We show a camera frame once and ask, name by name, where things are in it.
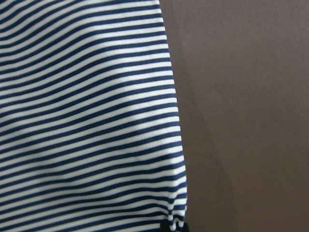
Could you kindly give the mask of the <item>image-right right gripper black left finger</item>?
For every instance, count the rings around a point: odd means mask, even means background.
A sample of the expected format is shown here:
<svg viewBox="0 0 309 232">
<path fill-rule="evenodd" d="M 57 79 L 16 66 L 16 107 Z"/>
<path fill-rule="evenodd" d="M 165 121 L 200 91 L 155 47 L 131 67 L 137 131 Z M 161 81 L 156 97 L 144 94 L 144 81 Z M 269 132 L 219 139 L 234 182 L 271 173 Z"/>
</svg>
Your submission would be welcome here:
<svg viewBox="0 0 309 232">
<path fill-rule="evenodd" d="M 161 221 L 160 232 L 170 232 L 170 224 L 167 220 Z"/>
</svg>

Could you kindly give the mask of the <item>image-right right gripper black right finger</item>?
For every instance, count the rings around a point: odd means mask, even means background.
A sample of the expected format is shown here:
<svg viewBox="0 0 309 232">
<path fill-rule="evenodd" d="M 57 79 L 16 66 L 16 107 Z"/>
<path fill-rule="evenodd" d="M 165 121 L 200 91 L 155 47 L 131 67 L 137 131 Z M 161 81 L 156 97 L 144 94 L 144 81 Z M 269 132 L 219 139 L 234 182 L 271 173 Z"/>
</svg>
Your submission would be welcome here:
<svg viewBox="0 0 309 232">
<path fill-rule="evenodd" d="M 189 225 L 186 222 L 183 224 L 181 232 L 190 232 Z"/>
</svg>

